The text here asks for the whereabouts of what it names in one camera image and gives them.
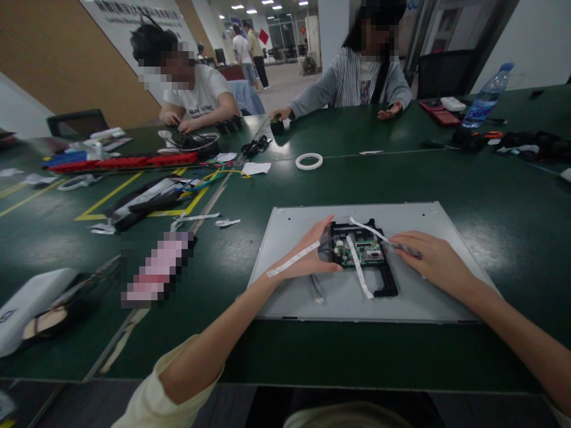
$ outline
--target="person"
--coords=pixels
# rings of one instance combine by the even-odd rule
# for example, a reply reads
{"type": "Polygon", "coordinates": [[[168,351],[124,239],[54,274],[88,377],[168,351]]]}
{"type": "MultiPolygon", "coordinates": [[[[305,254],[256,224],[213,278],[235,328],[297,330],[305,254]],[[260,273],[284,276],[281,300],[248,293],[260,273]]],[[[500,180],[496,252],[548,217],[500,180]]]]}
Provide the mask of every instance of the person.
{"type": "MultiPolygon", "coordinates": [[[[315,223],[298,245],[267,272],[320,240],[332,220],[330,215],[315,223]]],[[[412,231],[393,236],[391,242],[423,254],[419,260],[396,250],[409,266],[467,305],[497,333],[541,383],[552,400],[556,417],[571,427],[571,352],[478,280],[447,241],[412,231]]],[[[298,276],[342,270],[335,263],[321,260],[315,249],[274,276],[264,273],[200,335],[192,336],[159,359],[113,427],[190,427],[220,378],[236,342],[272,293],[278,287],[285,287],[280,283],[298,276]]],[[[377,405],[349,403],[304,410],[290,416],[284,426],[400,428],[410,424],[377,405]]]]}
{"type": "Polygon", "coordinates": [[[180,50],[176,35],[152,24],[142,24],[131,37],[133,57],[142,67],[159,68],[177,89],[164,92],[159,118],[181,133],[240,115],[232,88],[220,72],[189,58],[180,50]]]}
{"type": "Polygon", "coordinates": [[[199,43],[198,45],[196,45],[196,47],[198,48],[198,55],[196,55],[196,59],[198,59],[199,61],[202,59],[206,59],[206,52],[205,52],[206,47],[202,43],[199,43]]]}
{"type": "Polygon", "coordinates": [[[273,119],[292,120],[325,105],[347,107],[386,102],[380,120],[394,118],[406,109],[412,93],[395,51],[395,32],[406,10],[405,0],[382,0],[377,6],[361,6],[341,51],[323,76],[290,106],[272,112],[273,119]]]}
{"type": "Polygon", "coordinates": [[[258,71],[258,76],[260,76],[260,81],[264,89],[270,89],[268,83],[268,76],[266,75],[266,67],[263,64],[263,52],[260,46],[260,41],[258,40],[258,34],[254,31],[252,26],[248,21],[243,21],[244,29],[248,34],[248,43],[250,44],[250,50],[252,51],[252,57],[254,59],[254,64],[256,65],[256,70],[258,71]]]}
{"type": "Polygon", "coordinates": [[[256,92],[260,92],[258,89],[258,78],[254,71],[254,64],[252,63],[250,44],[246,38],[242,36],[242,30],[238,24],[234,24],[232,28],[236,34],[232,39],[232,48],[236,54],[236,61],[238,61],[238,65],[242,67],[246,80],[250,82],[252,87],[256,88],[256,92]]]}

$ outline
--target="wall sign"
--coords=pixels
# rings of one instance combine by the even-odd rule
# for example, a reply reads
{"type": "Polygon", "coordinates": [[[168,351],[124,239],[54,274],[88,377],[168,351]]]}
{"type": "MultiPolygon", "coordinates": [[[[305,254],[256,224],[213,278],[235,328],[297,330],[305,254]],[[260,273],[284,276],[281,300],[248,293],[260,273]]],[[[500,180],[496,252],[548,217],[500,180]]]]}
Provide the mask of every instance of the wall sign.
{"type": "Polygon", "coordinates": [[[163,91],[166,85],[161,84],[161,76],[145,73],[133,58],[131,32],[141,25],[142,14],[152,17],[165,30],[172,30],[179,42],[186,43],[190,51],[196,52],[196,42],[190,33],[175,0],[79,0],[91,15],[95,23],[128,65],[145,82],[145,87],[162,104],[163,91]]]}

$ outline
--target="blue object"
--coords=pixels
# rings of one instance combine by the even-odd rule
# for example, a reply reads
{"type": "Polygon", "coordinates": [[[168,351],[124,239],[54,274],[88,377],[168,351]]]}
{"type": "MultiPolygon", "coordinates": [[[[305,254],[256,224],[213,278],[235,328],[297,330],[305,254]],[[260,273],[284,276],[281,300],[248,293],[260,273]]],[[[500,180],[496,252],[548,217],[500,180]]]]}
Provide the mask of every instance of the blue object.
{"type": "Polygon", "coordinates": [[[499,72],[484,85],[470,111],[464,117],[462,126],[465,128],[478,128],[494,109],[500,95],[504,93],[510,78],[513,63],[508,62],[501,66],[499,72]]]}
{"type": "Polygon", "coordinates": [[[82,162],[86,160],[87,152],[85,150],[80,150],[78,152],[55,155],[49,161],[44,162],[43,165],[47,168],[51,168],[56,165],[63,165],[64,163],[82,162]]]}
{"type": "Polygon", "coordinates": [[[247,80],[230,80],[228,83],[232,87],[240,110],[245,110],[251,115],[265,114],[262,100],[247,80]]]}

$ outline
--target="bottle cap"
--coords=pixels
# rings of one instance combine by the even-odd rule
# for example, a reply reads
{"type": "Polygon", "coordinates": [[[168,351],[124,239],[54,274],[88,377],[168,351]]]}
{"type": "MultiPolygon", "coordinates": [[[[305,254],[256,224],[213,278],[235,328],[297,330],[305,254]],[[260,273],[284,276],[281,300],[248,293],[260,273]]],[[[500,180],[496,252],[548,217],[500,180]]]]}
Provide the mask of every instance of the bottle cap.
{"type": "Polygon", "coordinates": [[[513,62],[507,62],[505,64],[502,64],[502,66],[500,67],[500,71],[511,71],[514,65],[515,64],[513,62]]]}

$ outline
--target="black hair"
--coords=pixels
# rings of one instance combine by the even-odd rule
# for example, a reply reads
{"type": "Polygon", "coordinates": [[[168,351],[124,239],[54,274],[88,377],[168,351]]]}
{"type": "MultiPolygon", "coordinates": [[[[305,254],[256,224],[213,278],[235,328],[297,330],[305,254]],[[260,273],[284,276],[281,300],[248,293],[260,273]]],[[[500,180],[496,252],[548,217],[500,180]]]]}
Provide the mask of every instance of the black hair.
{"type": "MultiPolygon", "coordinates": [[[[160,67],[161,60],[164,60],[172,52],[178,51],[177,35],[171,30],[163,30],[148,15],[152,24],[145,24],[141,16],[141,26],[131,32],[131,46],[133,47],[133,58],[141,67],[160,67]]],[[[189,65],[194,65],[195,60],[191,59],[189,65]]]]}
{"type": "Polygon", "coordinates": [[[363,0],[362,3],[375,5],[359,8],[353,27],[343,43],[344,48],[349,48],[354,52],[362,50],[362,21],[364,19],[371,19],[376,25],[398,25],[406,11],[406,0],[383,0],[381,2],[363,0]]]}

